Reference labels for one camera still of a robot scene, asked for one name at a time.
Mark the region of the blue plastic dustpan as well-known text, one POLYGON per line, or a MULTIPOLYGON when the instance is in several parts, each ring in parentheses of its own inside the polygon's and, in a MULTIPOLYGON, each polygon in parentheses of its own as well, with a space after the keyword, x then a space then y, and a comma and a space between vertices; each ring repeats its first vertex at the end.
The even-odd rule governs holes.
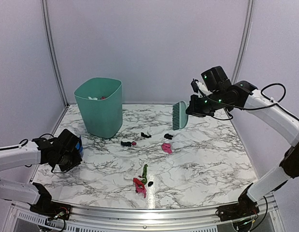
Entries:
POLYGON ((80 153, 81 156, 84 155, 83 153, 83 143, 82 143, 82 137, 79 136, 79 142, 76 145, 76 149, 78 150, 78 152, 80 153))

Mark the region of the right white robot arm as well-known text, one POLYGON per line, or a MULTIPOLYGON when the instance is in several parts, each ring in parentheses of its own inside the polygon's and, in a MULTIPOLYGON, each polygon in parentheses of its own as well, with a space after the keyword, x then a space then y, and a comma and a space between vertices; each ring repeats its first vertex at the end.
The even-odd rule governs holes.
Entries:
POLYGON ((187 115, 214 117, 220 109, 246 111, 274 129, 290 145, 282 160, 238 198, 234 212, 243 217, 266 194, 299 177, 299 117, 283 108, 280 100, 266 96, 264 90, 255 85, 247 81, 231 83, 221 66, 204 71, 201 78, 202 81, 194 79, 191 82, 194 94, 185 111, 187 115))

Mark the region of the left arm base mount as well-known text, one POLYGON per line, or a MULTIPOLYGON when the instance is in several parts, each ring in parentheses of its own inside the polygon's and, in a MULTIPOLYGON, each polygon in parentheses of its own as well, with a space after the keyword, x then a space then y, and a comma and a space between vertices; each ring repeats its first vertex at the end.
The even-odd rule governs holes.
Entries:
POLYGON ((51 194, 42 184, 35 182, 32 184, 38 190, 39 198, 35 204, 29 204, 30 211, 51 218, 55 218, 55 216, 64 220, 70 218, 71 205, 52 201, 51 194))

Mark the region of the teal hand brush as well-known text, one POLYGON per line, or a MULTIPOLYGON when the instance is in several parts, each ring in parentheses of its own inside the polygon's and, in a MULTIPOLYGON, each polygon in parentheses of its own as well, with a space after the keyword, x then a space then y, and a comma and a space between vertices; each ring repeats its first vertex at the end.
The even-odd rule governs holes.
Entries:
POLYGON ((172 129, 174 131, 181 130, 188 123, 188 115, 186 114, 187 104, 185 101, 179 101, 172 106, 172 129))

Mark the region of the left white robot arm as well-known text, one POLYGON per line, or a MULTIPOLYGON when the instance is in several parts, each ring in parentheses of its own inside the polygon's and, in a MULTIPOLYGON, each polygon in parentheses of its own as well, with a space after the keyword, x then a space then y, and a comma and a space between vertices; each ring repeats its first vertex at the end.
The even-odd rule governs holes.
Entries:
MULTIPOLYGON (((47 164, 51 173, 64 174, 82 162, 82 140, 68 129, 57 137, 24 139, 17 145, 0 147, 0 172, 21 166, 47 164)), ((38 183, 25 184, 0 178, 0 199, 36 205, 45 215, 52 215, 52 196, 38 183)))

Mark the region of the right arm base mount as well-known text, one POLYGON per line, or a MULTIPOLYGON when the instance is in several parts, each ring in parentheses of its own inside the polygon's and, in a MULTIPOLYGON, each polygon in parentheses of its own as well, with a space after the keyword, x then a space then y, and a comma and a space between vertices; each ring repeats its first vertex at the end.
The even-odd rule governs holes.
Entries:
POLYGON ((229 203, 217 207, 215 214, 220 218, 220 221, 240 219, 242 217, 256 215, 260 212, 257 203, 251 200, 247 195, 248 189, 251 186, 252 184, 240 194, 237 203, 229 203))

